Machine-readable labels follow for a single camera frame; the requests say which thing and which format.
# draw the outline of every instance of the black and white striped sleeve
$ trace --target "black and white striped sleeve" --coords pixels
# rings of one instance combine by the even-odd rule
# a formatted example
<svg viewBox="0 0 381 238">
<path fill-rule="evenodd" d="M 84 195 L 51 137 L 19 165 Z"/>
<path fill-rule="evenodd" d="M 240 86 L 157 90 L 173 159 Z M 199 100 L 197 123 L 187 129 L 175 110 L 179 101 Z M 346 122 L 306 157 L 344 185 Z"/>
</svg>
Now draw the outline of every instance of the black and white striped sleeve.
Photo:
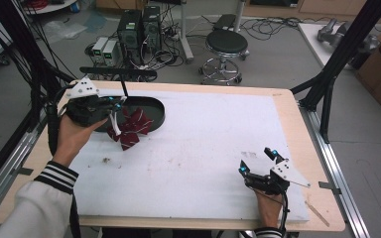
<svg viewBox="0 0 381 238">
<path fill-rule="evenodd" d="M 49 161 L 45 169 L 35 178 L 36 181 L 48 184 L 68 194 L 73 193 L 78 173 L 56 162 Z"/>
<path fill-rule="evenodd" d="M 257 238 L 281 238 L 284 235 L 281 230 L 273 227 L 256 229 L 255 234 Z"/>
</svg>

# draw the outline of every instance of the electronic equipment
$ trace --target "electronic equipment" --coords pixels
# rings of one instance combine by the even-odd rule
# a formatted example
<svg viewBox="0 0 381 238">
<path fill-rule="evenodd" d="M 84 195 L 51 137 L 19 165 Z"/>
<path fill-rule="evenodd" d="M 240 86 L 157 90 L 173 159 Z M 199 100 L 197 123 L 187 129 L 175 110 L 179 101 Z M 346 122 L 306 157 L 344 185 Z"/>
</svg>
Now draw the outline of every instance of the electronic equipment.
<svg viewBox="0 0 381 238">
<path fill-rule="evenodd" d="M 116 40 L 109 40 L 106 43 L 106 47 L 103 50 L 103 56 L 107 66 L 117 65 L 120 59 L 120 53 L 119 53 L 119 48 L 117 47 Z"/>
<path fill-rule="evenodd" d="M 300 174 L 293 165 L 290 165 L 289 159 L 284 159 L 276 150 L 271 151 L 268 147 L 264 153 L 272 160 L 275 160 L 275 166 L 270 169 L 270 173 L 265 176 L 259 176 L 250 173 L 250 169 L 241 161 L 239 172 L 244 178 L 244 183 L 251 189 L 264 191 L 267 195 L 280 194 L 283 196 L 283 214 L 279 230 L 286 231 L 286 220 L 289 210 L 289 201 L 287 198 L 287 188 L 290 182 L 311 187 L 311 184 Z"/>
<path fill-rule="evenodd" d="M 92 47 L 92 58 L 95 62 L 104 63 L 103 50 L 108 40 L 106 37 L 100 37 L 94 47 Z"/>
<path fill-rule="evenodd" d="M 250 5 L 297 7 L 299 0 L 250 0 Z"/>
<path fill-rule="evenodd" d="M 146 6 L 142 21 L 147 48 L 154 49 L 154 52 L 160 51 L 162 49 L 160 7 Z"/>
<path fill-rule="evenodd" d="M 233 27 L 234 19 L 236 15 L 234 14 L 224 14 L 218 21 L 214 24 L 213 31 L 215 30 L 228 30 Z"/>
<path fill-rule="evenodd" d="M 142 15 L 140 10 L 125 10 L 121 16 L 117 35 L 126 49 L 139 49 L 144 41 Z"/>
</svg>

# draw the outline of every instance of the gray floor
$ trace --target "gray floor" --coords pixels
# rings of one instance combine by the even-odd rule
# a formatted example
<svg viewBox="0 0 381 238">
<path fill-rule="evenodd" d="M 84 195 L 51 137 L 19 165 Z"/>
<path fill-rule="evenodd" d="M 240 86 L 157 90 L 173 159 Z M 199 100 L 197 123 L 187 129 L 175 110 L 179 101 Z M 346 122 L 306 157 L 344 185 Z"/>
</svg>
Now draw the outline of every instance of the gray floor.
<svg viewBox="0 0 381 238">
<path fill-rule="evenodd" d="M 218 9 L 204 9 L 198 13 L 195 3 L 188 3 L 190 15 L 221 14 Z M 224 9 L 224 13 L 234 8 Z M 95 11 L 83 9 L 78 14 L 58 11 L 42 17 L 46 23 L 66 20 L 69 23 L 85 24 Z M 204 22 L 203 18 L 188 20 L 189 29 Z M 91 66 L 84 49 L 94 43 L 98 36 L 111 35 L 117 28 L 117 21 L 108 20 L 104 26 L 96 26 L 95 32 L 83 32 L 75 40 L 62 40 L 52 44 L 52 49 L 67 67 L 81 78 L 80 66 Z M 206 35 L 208 24 L 199 24 L 192 34 Z M 293 29 L 283 29 L 268 41 L 258 41 L 241 32 L 249 42 L 250 56 L 247 60 L 235 61 L 243 72 L 243 81 L 238 86 L 292 88 L 319 73 L 321 67 L 311 52 L 302 34 Z M 204 49 L 204 39 L 189 38 L 194 62 L 178 67 L 158 70 L 156 82 L 199 84 L 201 77 L 197 69 L 212 53 Z M 305 92 L 297 94 L 303 98 Z M 0 65 L 0 149 L 24 118 L 29 108 L 29 88 L 12 65 Z M 368 228 L 371 237 L 381 237 L 381 106 L 365 90 L 354 76 L 354 71 L 344 70 L 338 77 L 332 101 L 329 139 L 344 172 L 345 178 Z M 96 232 L 83 228 L 84 237 L 96 237 Z M 302 237 L 351 237 L 349 228 L 340 233 L 304 232 Z M 154 237 L 170 237 L 168 230 L 154 233 Z M 234 231 L 227 231 L 223 237 L 237 237 Z"/>
</svg>

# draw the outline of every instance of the desk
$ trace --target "desk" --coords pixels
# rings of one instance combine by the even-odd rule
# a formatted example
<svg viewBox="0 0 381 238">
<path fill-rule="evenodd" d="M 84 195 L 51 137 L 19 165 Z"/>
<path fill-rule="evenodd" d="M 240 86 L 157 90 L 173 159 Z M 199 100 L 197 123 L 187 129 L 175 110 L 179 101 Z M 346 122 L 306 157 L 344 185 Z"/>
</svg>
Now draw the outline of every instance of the desk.
<svg viewBox="0 0 381 238">
<path fill-rule="evenodd" d="M 119 82 L 96 81 L 99 88 L 120 88 Z M 318 181 L 327 181 L 321 168 L 318 155 L 305 126 L 293 94 L 287 89 L 224 87 L 163 83 L 127 83 L 128 90 L 198 92 L 220 94 L 263 95 L 271 97 L 275 103 L 282 129 L 287 139 L 291 158 L 299 171 L 308 179 L 312 187 L 302 188 L 309 221 L 288 222 L 289 231 L 341 231 L 344 222 L 339 208 L 330 190 L 318 187 Z M 13 197 L 19 187 L 36 177 L 50 157 L 47 145 L 47 133 L 39 138 L 24 168 L 33 169 L 30 176 L 17 176 L 2 204 L 0 205 L 0 223 L 13 209 Z M 80 216 L 84 226 L 123 226 L 151 228 L 196 228 L 249 230 L 258 226 L 257 221 L 245 219 L 186 219 L 186 218 L 142 218 L 115 216 Z"/>
</svg>

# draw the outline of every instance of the black stool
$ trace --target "black stool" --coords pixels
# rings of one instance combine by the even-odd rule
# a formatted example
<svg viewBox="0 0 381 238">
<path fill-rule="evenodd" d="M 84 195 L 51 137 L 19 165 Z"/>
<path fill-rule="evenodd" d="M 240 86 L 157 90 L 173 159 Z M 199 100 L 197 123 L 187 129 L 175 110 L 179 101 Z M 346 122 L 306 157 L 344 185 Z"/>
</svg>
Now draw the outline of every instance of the black stool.
<svg viewBox="0 0 381 238">
<path fill-rule="evenodd" d="M 206 36 L 205 44 L 219 58 L 209 59 L 199 68 L 199 73 L 204 75 L 202 84 L 205 84 L 206 79 L 226 82 L 227 85 L 231 80 L 240 83 L 242 74 L 239 67 L 227 58 L 242 57 L 245 60 L 244 53 L 248 46 L 246 39 L 235 32 L 216 30 Z"/>
</svg>

